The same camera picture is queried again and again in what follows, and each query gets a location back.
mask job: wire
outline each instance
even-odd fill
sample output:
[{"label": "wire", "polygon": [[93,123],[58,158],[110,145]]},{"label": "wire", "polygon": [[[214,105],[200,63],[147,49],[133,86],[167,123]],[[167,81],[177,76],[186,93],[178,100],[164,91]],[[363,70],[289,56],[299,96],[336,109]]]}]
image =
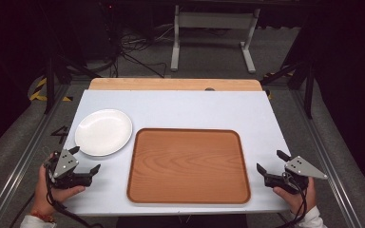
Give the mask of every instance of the wire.
[{"label": "wire", "polygon": [[277,213],[277,214],[284,221],[284,223],[288,222],[288,220],[281,213]]},{"label": "wire", "polygon": [[[111,61],[109,63],[106,63],[106,64],[96,67],[96,68],[89,69],[89,71],[94,72],[94,73],[102,72],[102,71],[110,68],[116,60],[117,60],[117,58],[111,58]],[[74,70],[74,69],[68,68],[67,71],[69,71],[73,75],[85,75],[85,73],[83,73],[79,70]]]},{"label": "wire", "polygon": [[216,35],[218,37],[222,37],[223,35],[227,34],[227,32],[230,29],[227,29],[227,28],[199,28],[199,29],[196,29],[196,30],[206,32],[206,33],[209,33],[209,34],[212,34],[212,35]]},{"label": "wire", "polygon": [[34,198],[34,193],[31,194],[31,196],[29,197],[29,199],[26,201],[26,203],[23,205],[22,209],[20,209],[20,211],[17,213],[16,217],[13,219],[13,221],[10,224],[10,228],[13,227],[14,223],[16,223],[16,221],[19,219],[20,215],[22,215],[22,213],[25,211],[26,207],[29,205],[29,203],[31,202],[31,200]]},{"label": "wire", "polygon": [[173,41],[172,39],[169,38],[164,38],[164,36],[170,31],[172,30],[174,27],[170,27],[169,29],[167,29],[165,32],[163,32],[163,34],[161,34],[160,36],[156,37],[154,39],[154,42],[148,42],[147,39],[145,38],[138,38],[138,37],[133,37],[133,39],[131,39],[132,36],[134,36],[133,34],[126,34],[123,36],[122,38],[122,42],[121,45],[124,49],[127,50],[145,50],[147,48],[149,48],[150,46],[152,46],[153,44],[156,43],[160,43],[163,40],[169,40],[169,41]]},{"label": "wire", "polygon": [[52,196],[51,193],[51,183],[50,183],[50,178],[49,178],[49,169],[50,169],[51,163],[49,161],[45,162],[45,168],[46,168],[46,185],[47,185],[47,201],[48,203],[54,207],[54,209],[63,214],[64,216],[67,216],[71,219],[74,219],[75,221],[78,221],[79,223],[81,223],[82,225],[84,225],[87,228],[92,228],[92,227],[101,227],[104,228],[104,226],[100,223],[94,223],[92,225],[88,224],[85,220],[83,220],[82,218],[78,217],[77,215],[69,212],[66,210],[66,207],[59,201],[55,200],[54,197]]},{"label": "wire", "polygon": [[115,77],[118,78],[118,60],[113,65],[114,65]]},{"label": "wire", "polygon": [[143,66],[143,67],[146,67],[146,68],[148,68],[150,71],[152,71],[152,72],[154,72],[155,74],[157,74],[157,75],[159,75],[159,77],[161,77],[161,78],[164,78],[164,74],[165,74],[165,69],[167,68],[167,64],[165,64],[165,63],[160,63],[160,64],[154,64],[154,65],[152,65],[152,66],[155,66],[155,65],[164,65],[164,70],[163,70],[163,75],[162,74],[160,74],[159,72],[157,72],[156,70],[154,70],[154,69],[152,69],[151,67],[149,67],[148,65],[146,65],[146,64],[144,64],[144,63],[142,63],[141,61],[139,61],[139,60],[137,60],[137,59],[135,59],[134,57],[132,57],[132,56],[130,56],[130,55],[128,55],[127,53],[122,53],[121,54],[127,61],[129,61],[129,62],[131,62],[131,63],[134,63],[134,64],[139,64],[139,65],[141,65],[141,66]]},{"label": "wire", "polygon": [[[292,177],[292,175],[290,173],[286,173],[286,175],[289,178],[289,181],[291,181],[292,184],[294,184],[296,186],[296,188],[298,189],[298,191],[301,194],[301,198],[303,199],[303,203],[300,205],[300,207],[298,208],[298,211],[296,212],[296,216],[293,220],[286,222],[285,224],[277,227],[277,228],[283,228],[283,227],[290,227],[290,226],[294,226],[296,223],[300,222],[301,220],[304,219],[304,217],[307,214],[307,200],[306,200],[306,196],[307,196],[307,189],[305,189],[305,193],[303,193],[303,191],[301,190],[301,188],[298,186],[298,184],[296,183],[295,179]],[[299,213],[300,213],[300,209],[303,206],[303,213],[301,214],[300,217],[298,217]]]}]

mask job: floor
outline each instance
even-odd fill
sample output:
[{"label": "floor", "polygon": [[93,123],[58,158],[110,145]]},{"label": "floor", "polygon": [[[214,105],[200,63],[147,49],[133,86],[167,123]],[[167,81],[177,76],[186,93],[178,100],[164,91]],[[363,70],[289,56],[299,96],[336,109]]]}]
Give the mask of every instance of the floor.
[{"label": "floor", "polygon": [[[298,34],[299,28],[257,29],[250,46],[257,73],[246,70],[239,43],[245,37],[241,30],[187,29],[181,34],[180,65],[171,72],[172,37],[170,33],[152,46],[131,50],[128,54],[167,78],[221,78],[261,80],[268,72],[276,72]],[[89,68],[102,61],[89,62]],[[120,57],[111,69],[100,72],[103,77],[159,77],[153,71]],[[338,133],[315,84],[312,104],[313,119],[302,109],[304,88],[289,90],[288,78],[280,78],[263,88],[271,91],[274,109],[283,136],[292,155],[300,155],[327,173],[329,180],[317,180],[317,205],[328,227],[365,227],[365,178],[358,169],[345,142]],[[40,78],[30,87],[33,91]],[[73,76],[70,85],[57,85],[56,100],[64,96],[72,101],[56,103],[48,114],[46,104],[34,100],[0,140],[0,227],[10,227],[33,193],[36,171],[48,154],[60,150],[64,142],[52,133],[71,126],[81,95],[88,87],[87,76]],[[14,223],[18,227],[29,204]],[[289,219],[288,213],[282,213]],[[58,227],[80,227],[75,221],[56,215]],[[115,227],[117,218],[84,218],[88,223],[101,222]],[[283,224],[278,214],[247,215],[248,227],[276,227]]]}]

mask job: metal stand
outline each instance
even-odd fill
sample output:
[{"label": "metal stand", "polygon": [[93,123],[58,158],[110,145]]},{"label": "metal stand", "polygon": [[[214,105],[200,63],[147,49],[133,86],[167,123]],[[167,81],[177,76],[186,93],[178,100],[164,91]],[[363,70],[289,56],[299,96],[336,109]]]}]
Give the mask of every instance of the metal stand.
[{"label": "metal stand", "polygon": [[245,42],[240,42],[242,55],[249,73],[255,73],[253,59],[248,50],[254,30],[259,18],[259,9],[254,13],[208,13],[208,12],[180,12],[176,6],[174,16],[174,45],[171,56],[171,71],[179,68],[180,56],[180,28],[213,28],[213,29],[248,29]]}]

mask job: sleeve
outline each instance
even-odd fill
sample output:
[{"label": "sleeve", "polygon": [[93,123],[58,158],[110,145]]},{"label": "sleeve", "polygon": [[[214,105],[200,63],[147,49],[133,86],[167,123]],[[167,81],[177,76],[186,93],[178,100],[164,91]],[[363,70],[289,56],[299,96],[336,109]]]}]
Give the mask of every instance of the sleeve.
[{"label": "sleeve", "polygon": [[319,210],[318,208],[315,206],[313,207],[304,217],[303,220],[301,220],[298,223],[298,227],[302,227],[302,228],[327,228],[324,223],[322,218],[319,216]]},{"label": "sleeve", "polygon": [[34,216],[25,216],[20,228],[55,228],[56,223],[44,222]]}]

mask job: white table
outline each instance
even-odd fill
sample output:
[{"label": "white table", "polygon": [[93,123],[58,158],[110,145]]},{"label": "white table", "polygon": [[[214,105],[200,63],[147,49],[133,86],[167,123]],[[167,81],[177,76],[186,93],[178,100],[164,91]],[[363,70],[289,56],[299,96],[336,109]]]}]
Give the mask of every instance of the white table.
[{"label": "white table", "polygon": [[[67,201],[69,211],[84,216],[183,215],[260,213],[287,210],[271,188],[264,186],[256,164],[268,172],[283,172],[284,161],[276,151],[288,154],[286,142],[268,98],[263,91],[193,90],[86,90],[75,114],[64,148],[75,146],[79,122],[101,109],[118,109],[129,116],[133,133],[118,152],[105,157],[75,154],[75,172],[102,166],[86,191]],[[232,129],[241,138],[248,172],[251,199],[244,204],[133,203],[126,196],[135,134],[144,127]]]}]

